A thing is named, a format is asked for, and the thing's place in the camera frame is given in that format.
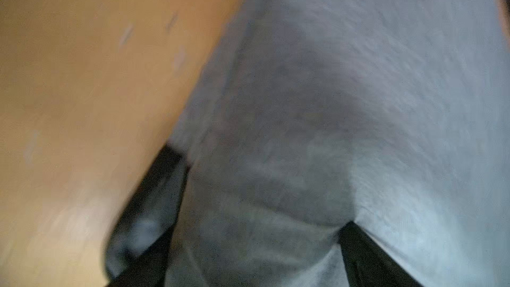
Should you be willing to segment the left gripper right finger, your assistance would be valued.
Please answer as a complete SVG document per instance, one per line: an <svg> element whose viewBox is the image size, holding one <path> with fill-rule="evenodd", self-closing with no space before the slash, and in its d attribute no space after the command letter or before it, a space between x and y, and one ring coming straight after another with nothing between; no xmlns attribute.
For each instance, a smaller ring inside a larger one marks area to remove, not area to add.
<svg viewBox="0 0 510 287"><path fill-rule="evenodd" d="M339 232L345 271L354 287L421 287L353 221Z"/></svg>

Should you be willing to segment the grey laptop bag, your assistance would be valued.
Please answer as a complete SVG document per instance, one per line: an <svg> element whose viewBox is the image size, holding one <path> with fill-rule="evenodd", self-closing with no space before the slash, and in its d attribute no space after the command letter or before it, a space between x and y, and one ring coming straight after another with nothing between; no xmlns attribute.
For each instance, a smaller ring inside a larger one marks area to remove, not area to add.
<svg viewBox="0 0 510 287"><path fill-rule="evenodd" d="M164 286L350 286L353 221L421 286L509 285L500 0L246 0L112 231Z"/></svg>

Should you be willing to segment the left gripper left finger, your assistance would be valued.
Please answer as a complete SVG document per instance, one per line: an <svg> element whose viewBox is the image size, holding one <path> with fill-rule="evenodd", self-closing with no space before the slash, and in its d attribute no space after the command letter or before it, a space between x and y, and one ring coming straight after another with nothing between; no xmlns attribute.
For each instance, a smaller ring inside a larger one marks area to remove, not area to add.
<svg viewBox="0 0 510 287"><path fill-rule="evenodd" d="M174 229L175 225L168 228L154 244L107 287L163 287Z"/></svg>

